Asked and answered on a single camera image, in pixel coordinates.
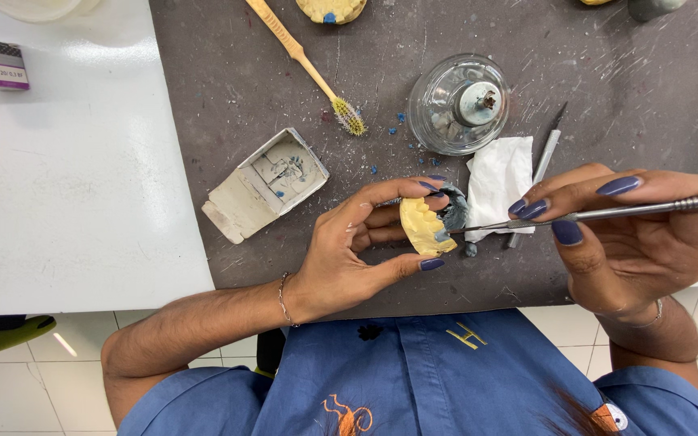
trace toothbrush bristles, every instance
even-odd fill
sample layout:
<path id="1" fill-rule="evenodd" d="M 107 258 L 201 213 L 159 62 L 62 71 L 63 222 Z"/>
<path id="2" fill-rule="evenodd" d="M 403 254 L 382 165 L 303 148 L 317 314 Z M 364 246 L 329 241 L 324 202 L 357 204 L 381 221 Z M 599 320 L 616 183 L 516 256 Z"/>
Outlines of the toothbrush bristles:
<path id="1" fill-rule="evenodd" d="M 362 118 L 357 114 L 357 111 L 346 100 L 341 97 L 336 97 L 333 101 L 333 110 L 336 113 L 336 119 L 340 123 L 344 130 L 353 134 L 355 136 L 360 136 L 364 134 L 366 130 L 365 124 L 362 122 Z"/>

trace painted fingernail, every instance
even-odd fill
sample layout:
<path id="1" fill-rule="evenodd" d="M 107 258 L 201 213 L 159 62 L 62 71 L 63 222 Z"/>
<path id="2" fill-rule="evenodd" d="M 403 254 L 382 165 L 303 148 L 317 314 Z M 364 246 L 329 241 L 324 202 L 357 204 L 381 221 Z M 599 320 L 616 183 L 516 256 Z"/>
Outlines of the painted fingernail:
<path id="1" fill-rule="evenodd" d="M 627 175 L 626 177 L 617 178 L 611 180 L 602 187 L 596 190 L 597 194 L 600 195 L 618 195 L 623 193 L 628 193 L 632 189 L 635 189 L 640 185 L 640 179 L 634 175 Z"/>
<path id="2" fill-rule="evenodd" d="M 527 205 L 527 202 L 524 201 L 524 199 L 521 199 L 517 201 L 516 203 L 513 203 L 510 205 L 508 208 L 509 213 L 519 213 L 521 209 L 524 209 L 524 207 Z"/>
<path id="3" fill-rule="evenodd" d="M 583 241 L 583 233 L 578 229 L 578 224 L 572 221 L 559 220 L 551 223 L 556 240 L 562 245 L 575 245 Z"/>
<path id="4" fill-rule="evenodd" d="M 521 209 L 517 215 L 521 220 L 531 220 L 540 216 L 540 214 L 544 213 L 547 209 L 548 205 L 546 204 L 545 199 L 541 199 Z"/>
<path id="5" fill-rule="evenodd" d="M 419 268 L 421 268 L 422 271 L 430 271 L 431 269 L 441 267 L 445 264 L 446 262 L 439 258 L 425 259 L 419 262 Z"/>
<path id="6" fill-rule="evenodd" d="M 422 186 L 424 186 L 427 189 L 430 189 L 434 193 L 438 192 L 438 188 L 436 188 L 435 186 L 432 186 L 431 184 L 429 184 L 427 182 L 419 182 L 419 184 L 421 184 Z"/>

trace open white box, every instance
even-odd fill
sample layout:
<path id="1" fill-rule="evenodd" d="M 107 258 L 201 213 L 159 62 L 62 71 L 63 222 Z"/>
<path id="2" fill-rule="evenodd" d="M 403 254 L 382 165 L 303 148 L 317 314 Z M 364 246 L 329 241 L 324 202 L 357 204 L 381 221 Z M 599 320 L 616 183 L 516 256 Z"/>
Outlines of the open white box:
<path id="1" fill-rule="evenodd" d="M 287 127 L 208 194 L 201 210 L 228 241 L 241 243 L 321 188 L 330 174 Z"/>

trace white tissue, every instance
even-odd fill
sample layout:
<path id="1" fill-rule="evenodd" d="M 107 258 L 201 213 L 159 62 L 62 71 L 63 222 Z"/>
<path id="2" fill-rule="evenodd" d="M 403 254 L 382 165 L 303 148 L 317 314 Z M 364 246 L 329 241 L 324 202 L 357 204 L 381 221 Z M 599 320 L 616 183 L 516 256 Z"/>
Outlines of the white tissue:
<path id="1" fill-rule="evenodd" d="M 478 150 L 468 161 L 468 223 L 488 226 L 508 221 L 508 208 L 532 187 L 532 136 L 499 138 Z M 465 240 L 478 242 L 497 233 L 533 233 L 534 227 L 472 231 Z"/>

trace blue shirt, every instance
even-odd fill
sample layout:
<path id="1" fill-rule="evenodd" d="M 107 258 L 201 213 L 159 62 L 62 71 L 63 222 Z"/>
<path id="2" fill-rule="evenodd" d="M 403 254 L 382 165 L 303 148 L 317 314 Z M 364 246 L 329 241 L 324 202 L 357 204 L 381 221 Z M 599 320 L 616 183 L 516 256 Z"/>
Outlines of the blue shirt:
<path id="1" fill-rule="evenodd" d="M 274 380 L 180 371 L 118 435 L 574 434 L 554 386 L 620 434 L 698 435 L 690 383 L 642 366 L 592 383 L 515 309 L 291 328 Z"/>

